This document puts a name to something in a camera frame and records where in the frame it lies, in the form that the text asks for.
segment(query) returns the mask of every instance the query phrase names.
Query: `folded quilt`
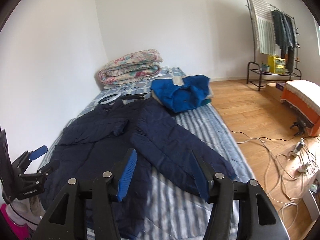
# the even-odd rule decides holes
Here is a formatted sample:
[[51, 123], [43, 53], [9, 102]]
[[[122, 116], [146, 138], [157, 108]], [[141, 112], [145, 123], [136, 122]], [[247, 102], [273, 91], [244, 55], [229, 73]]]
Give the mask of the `folded quilt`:
[[160, 54], [155, 49], [142, 50], [110, 61], [98, 73], [105, 85], [123, 85], [156, 76], [160, 72]]
[[148, 68], [129, 71], [118, 76], [106, 75], [103, 70], [98, 73], [100, 82], [106, 85], [122, 85], [131, 82], [137, 82], [142, 79], [150, 78], [157, 75], [160, 72], [160, 65], [153, 65]]
[[104, 66], [104, 69], [115, 70], [128, 65], [138, 65], [148, 62], [162, 62], [159, 51], [156, 49], [147, 49], [127, 54], [121, 58], [110, 61]]

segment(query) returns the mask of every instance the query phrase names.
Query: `power strip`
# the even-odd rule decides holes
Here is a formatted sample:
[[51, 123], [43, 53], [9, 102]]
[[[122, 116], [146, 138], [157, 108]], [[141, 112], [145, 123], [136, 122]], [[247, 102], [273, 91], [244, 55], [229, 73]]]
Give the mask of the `power strip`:
[[299, 168], [297, 168], [297, 171], [299, 171], [300, 173], [304, 173], [308, 171], [308, 167], [310, 166], [310, 162], [307, 162], [303, 165], [301, 165]]
[[304, 138], [301, 138], [299, 142], [297, 142], [297, 145], [294, 147], [294, 149], [290, 152], [290, 155], [294, 158], [297, 157], [300, 154], [300, 150], [303, 146], [306, 144], [304, 143]]

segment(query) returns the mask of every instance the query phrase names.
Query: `striped bed sheet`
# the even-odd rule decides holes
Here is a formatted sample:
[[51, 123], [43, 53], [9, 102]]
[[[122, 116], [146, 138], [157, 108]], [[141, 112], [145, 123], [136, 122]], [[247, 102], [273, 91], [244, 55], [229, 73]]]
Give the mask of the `striped bed sheet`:
[[[164, 67], [161, 74], [163, 77], [184, 75], [178, 67]], [[122, 91], [125, 94], [146, 93], [150, 91], [151, 81], [155, 78], [161, 77], [157, 76], [150, 80], [104, 90], [80, 115], [91, 111], [94, 108], [94, 103], [102, 95], [111, 95]], [[255, 178], [227, 126], [211, 104], [178, 114], [175, 120], [230, 161], [237, 175], [236, 180], [247, 182], [249, 179]], [[60, 136], [49, 149], [41, 166], [49, 162], [54, 145], [58, 143]], [[203, 199], [182, 191], [155, 168], [152, 170], [152, 191], [148, 193], [147, 205], [149, 213], [145, 218], [145, 229], [140, 233], [138, 239], [203, 239], [212, 204], [207, 204]], [[229, 239], [236, 239], [238, 217], [239, 201], [234, 201]], [[94, 239], [92, 229], [87, 229], [87, 235], [89, 240]]]

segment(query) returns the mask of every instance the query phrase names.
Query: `blue jacket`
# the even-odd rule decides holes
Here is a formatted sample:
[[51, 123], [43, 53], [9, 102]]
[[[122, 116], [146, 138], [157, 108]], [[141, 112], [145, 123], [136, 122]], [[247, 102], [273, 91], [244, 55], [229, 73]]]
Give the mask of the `blue jacket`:
[[[137, 150], [137, 165], [127, 196], [113, 203], [121, 237], [134, 239], [143, 230], [146, 201], [151, 190], [151, 167], [184, 191], [199, 195], [189, 165], [191, 150], [198, 150], [204, 161], [217, 172], [235, 177], [229, 162], [198, 137], [178, 125], [153, 98], [124, 105], [98, 105], [65, 128], [51, 160], [59, 168], [45, 183], [40, 195], [46, 210], [68, 179], [93, 179], [122, 160], [129, 148]], [[87, 202], [87, 225], [92, 228], [92, 208]]]

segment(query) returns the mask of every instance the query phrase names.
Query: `hanging towel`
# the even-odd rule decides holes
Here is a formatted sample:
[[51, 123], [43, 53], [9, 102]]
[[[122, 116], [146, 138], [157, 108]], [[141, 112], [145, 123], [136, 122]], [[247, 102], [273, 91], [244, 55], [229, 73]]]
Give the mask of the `hanging towel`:
[[276, 40], [273, 19], [268, 3], [263, 0], [249, 0], [254, 25], [256, 49], [263, 54], [276, 54]]

